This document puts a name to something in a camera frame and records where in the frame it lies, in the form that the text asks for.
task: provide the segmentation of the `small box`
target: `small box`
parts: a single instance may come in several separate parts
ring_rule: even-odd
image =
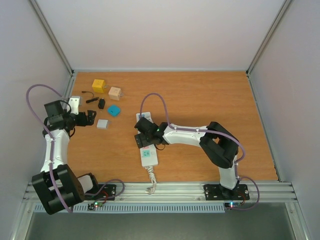
[[[108,128],[108,124],[109,124],[109,121],[108,121],[108,120],[106,120],[106,119],[99,119],[96,127],[97,127],[98,129],[107,129],[107,128]]]
[[[119,107],[117,107],[116,105],[111,105],[109,108],[108,108],[108,113],[111,114],[113,117],[116,117],[120,112],[121,112],[121,109]]]
[[[95,93],[103,94],[105,92],[106,81],[103,79],[95,79],[92,83],[92,89]]]
[[[121,89],[119,87],[112,86],[110,88],[110,91],[109,91],[110,99],[119,101],[121,96],[122,96],[122,92],[121,92]]]

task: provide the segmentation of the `white cable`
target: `white cable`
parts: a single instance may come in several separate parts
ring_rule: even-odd
[[[148,171],[149,179],[151,180],[151,183],[152,183],[152,187],[148,187],[145,192],[147,194],[151,195],[156,190],[157,180],[156,180],[156,176],[154,174],[154,167],[153,166],[147,166],[145,169]]]

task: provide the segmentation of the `white wall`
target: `white wall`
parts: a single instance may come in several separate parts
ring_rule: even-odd
[[[284,180],[320,239],[320,2],[293,1],[251,78]]]
[[[246,70],[283,0],[38,3],[76,70]]]
[[[25,100],[29,86],[42,83],[63,92],[68,72],[27,0],[0,3],[0,239],[9,239],[27,183],[40,171],[42,128]],[[56,96],[31,92],[41,117]]]

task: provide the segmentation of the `floor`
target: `floor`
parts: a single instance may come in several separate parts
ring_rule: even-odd
[[[226,213],[34,213],[26,240],[294,240],[284,203]]]

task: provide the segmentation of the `white bracket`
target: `white bracket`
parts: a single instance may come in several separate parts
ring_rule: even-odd
[[[82,104],[82,97],[81,96],[71,96],[69,99],[69,105],[71,107],[71,113],[78,115],[79,114],[79,106]]]

